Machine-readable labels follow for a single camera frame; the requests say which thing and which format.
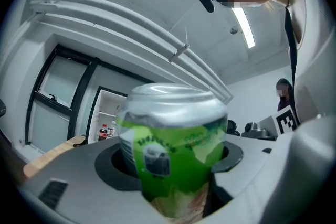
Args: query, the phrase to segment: bottle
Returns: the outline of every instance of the bottle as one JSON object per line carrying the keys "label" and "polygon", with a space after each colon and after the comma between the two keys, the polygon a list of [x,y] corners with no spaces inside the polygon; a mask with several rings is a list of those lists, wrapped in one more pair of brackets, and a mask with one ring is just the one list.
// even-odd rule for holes
{"label": "bottle", "polygon": [[106,124],[103,124],[103,128],[99,130],[98,141],[105,140],[107,137]]}
{"label": "bottle", "polygon": [[109,127],[107,136],[114,137],[114,127],[113,126]]}

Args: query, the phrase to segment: ceiling light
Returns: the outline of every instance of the ceiling light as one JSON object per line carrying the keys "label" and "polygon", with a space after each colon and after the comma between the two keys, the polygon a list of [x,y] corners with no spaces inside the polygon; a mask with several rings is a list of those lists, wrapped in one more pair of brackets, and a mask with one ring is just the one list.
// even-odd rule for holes
{"label": "ceiling light", "polygon": [[255,43],[254,43],[252,31],[251,31],[250,24],[248,23],[248,20],[246,18],[243,8],[232,8],[232,10],[235,13],[239,21],[239,24],[243,30],[248,48],[254,47]]}

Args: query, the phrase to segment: green can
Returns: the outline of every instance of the green can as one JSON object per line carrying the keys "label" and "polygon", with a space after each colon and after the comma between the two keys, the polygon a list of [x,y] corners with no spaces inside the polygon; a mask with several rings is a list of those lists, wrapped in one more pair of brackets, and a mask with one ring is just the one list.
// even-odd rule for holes
{"label": "green can", "polygon": [[171,83],[132,90],[117,112],[121,149],[144,197],[166,217],[190,214],[223,154],[227,109],[212,92]]}

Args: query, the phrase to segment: wooden table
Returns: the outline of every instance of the wooden table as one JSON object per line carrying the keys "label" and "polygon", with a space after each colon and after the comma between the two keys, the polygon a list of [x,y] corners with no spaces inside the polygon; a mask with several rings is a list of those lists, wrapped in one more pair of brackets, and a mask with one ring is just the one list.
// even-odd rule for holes
{"label": "wooden table", "polygon": [[68,151],[73,148],[74,144],[80,144],[84,141],[83,136],[75,136],[70,140],[60,144],[59,146],[55,147],[51,151],[43,154],[42,156],[38,157],[37,159],[33,160],[31,163],[28,163],[23,167],[24,174],[30,178],[34,176],[38,171],[40,171],[43,167],[45,167],[48,163],[50,163],[54,158],[58,155],[62,154],[65,151]]}

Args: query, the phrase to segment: cup holder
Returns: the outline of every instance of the cup holder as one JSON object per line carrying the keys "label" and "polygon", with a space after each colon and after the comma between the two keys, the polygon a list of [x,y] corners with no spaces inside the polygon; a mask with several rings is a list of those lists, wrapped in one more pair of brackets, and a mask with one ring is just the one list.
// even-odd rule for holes
{"label": "cup holder", "polygon": [[128,172],[119,143],[103,150],[97,156],[94,168],[100,179],[116,190],[142,190],[141,181]]}
{"label": "cup holder", "polygon": [[226,190],[217,186],[215,173],[228,172],[233,169],[243,159],[243,151],[239,146],[228,141],[223,143],[224,150],[222,159],[211,167],[209,191],[203,210],[203,218],[219,210],[233,199],[233,197]]}

